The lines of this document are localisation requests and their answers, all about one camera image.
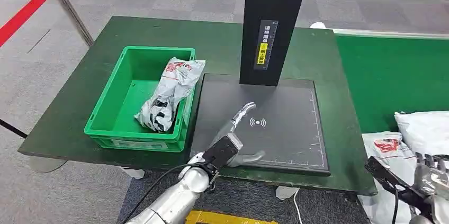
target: green plastic crate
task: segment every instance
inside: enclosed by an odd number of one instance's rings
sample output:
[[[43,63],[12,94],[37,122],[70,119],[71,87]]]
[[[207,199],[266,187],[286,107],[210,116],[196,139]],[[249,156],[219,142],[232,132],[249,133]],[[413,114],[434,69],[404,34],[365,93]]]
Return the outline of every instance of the green plastic crate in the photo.
[[[184,149],[195,90],[177,109],[169,131],[157,133],[134,118],[159,83],[168,61],[194,60],[192,48],[125,47],[84,133],[104,148],[180,152]]]

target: dark green table top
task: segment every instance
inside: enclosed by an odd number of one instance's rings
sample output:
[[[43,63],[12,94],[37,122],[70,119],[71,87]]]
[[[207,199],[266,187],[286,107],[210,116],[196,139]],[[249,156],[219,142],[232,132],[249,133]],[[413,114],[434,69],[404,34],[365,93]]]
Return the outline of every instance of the dark green table top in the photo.
[[[19,152],[144,169],[186,163],[188,148],[180,154],[104,149],[85,135],[83,128],[125,46],[195,48],[197,59],[207,60],[205,72],[238,75],[242,28],[235,23],[111,18]],[[221,175],[276,185],[374,193],[373,178],[363,166],[366,153],[333,32],[296,28],[281,77],[315,81],[331,176],[248,167],[226,168]]]

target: red logo on bag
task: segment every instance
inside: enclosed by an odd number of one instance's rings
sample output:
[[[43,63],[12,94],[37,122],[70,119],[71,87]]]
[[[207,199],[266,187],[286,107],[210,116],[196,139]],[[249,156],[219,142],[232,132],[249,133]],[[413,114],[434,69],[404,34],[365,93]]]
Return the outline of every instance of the red logo on bag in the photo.
[[[177,68],[181,68],[183,66],[185,66],[187,68],[187,70],[191,70],[192,69],[192,67],[190,65],[186,64],[185,62],[180,61],[180,62],[170,62],[167,65],[167,69],[165,71],[173,72]]]
[[[389,151],[398,150],[399,141],[393,138],[378,139],[374,142],[374,145],[377,146],[381,152],[388,153]]]

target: black mat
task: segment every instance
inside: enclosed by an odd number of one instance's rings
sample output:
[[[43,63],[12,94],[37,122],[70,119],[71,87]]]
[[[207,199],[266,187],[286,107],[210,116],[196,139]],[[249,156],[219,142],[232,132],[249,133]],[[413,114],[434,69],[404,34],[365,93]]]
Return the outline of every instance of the black mat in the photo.
[[[118,223],[131,211],[146,189],[161,175],[146,171],[145,177],[133,179],[123,201]],[[176,183],[177,174],[169,175],[156,186],[136,211],[141,212],[163,191]],[[275,197],[276,186],[241,180],[218,179],[213,193],[203,194],[195,210],[211,211],[277,223],[299,223],[293,196],[280,200]],[[369,223],[363,208],[354,196],[343,193],[300,189],[297,196],[303,224]]]

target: plastic bag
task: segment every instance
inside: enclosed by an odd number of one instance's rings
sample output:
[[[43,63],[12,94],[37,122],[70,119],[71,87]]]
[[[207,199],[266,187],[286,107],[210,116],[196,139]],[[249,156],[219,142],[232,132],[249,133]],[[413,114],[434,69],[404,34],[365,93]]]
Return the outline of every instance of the plastic bag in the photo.
[[[368,156],[374,156],[382,165],[388,167],[399,178],[413,184],[416,168],[416,156],[402,141],[398,132],[380,132],[362,134]],[[358,196],[366,215],[373,224],[391,223],[394,210],[394,195],[386,191],[374,180],[378,194]],[[411,219],[409,205],[399,201],[397,224],[408,224]]]
[[[170,129],[176,108],[187,97],[203,72],[205,60],[183,61],[172,58],[162,73],[152,97],[134,117],[143,127],[157,132]]]
[[[404,141],[413,152],[449,155],[449,111],[396,112],[394,118]]]

